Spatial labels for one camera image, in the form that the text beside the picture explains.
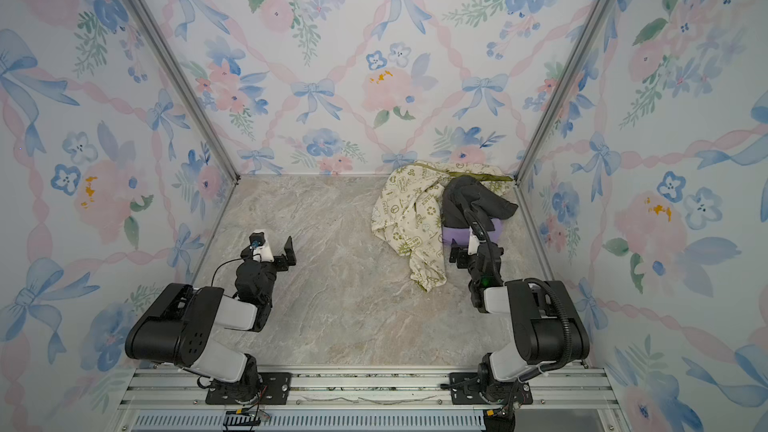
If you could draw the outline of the purple cloth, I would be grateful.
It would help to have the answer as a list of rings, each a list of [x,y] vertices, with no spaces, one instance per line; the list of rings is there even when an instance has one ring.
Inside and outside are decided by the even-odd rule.
[[[489,231],[489,237],[493,242],[499,242],[503,228],[502,221],[497,218],[491,220],[493,229]],[[470,228],[451,228],[442,227],[442,242],[446,246],[456,243],[459,246],[466,247],[469,244]]]

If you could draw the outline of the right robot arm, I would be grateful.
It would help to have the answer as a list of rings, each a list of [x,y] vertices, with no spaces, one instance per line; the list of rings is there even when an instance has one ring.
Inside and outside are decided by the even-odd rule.
[[[473,307],[507,317],[512,328],[511,342],[486,354],[476,373],[449,375],[443,387],[456,394],[455,404],[529,404],[532,379],[582,361],[590,353],[586,327],[564,284],[538,278],[503,281],[502,255],[503,249],[494,242],[482,242],[475,251],[451,245],[449,262],[470,275]]]

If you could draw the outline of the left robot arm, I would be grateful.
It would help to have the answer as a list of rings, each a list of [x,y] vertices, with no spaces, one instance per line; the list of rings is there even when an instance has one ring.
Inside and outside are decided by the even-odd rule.
[[[254,356],[211,337],[216,328],[258,333],[273,309],[280,272],[297,264],[293,239],[275,255],[262,230],[248,237],[236,259],[235,293],[222,287],[196,288],[172,283],[160,293],[127,335],[126,355],[135,360],[172,364],[199,378],[210,405],[255,405],[275,396],[279,387],[258,371]]]

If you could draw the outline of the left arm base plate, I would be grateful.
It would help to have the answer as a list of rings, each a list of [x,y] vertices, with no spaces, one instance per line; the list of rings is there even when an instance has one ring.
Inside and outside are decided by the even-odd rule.
[[[293,375],[289,372],[259,372],[239,382],[214,380],[207,387],[206,405],[285,405]]]

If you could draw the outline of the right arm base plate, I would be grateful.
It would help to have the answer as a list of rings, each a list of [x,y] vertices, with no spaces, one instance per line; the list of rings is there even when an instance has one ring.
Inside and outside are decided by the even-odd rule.
[[[500,382],[492,377],[481,377],[478,372],[452,372],[442,390],[451,395],[453,405],[506,405],[521,407],[533,404],[531,389],[519,381]]]

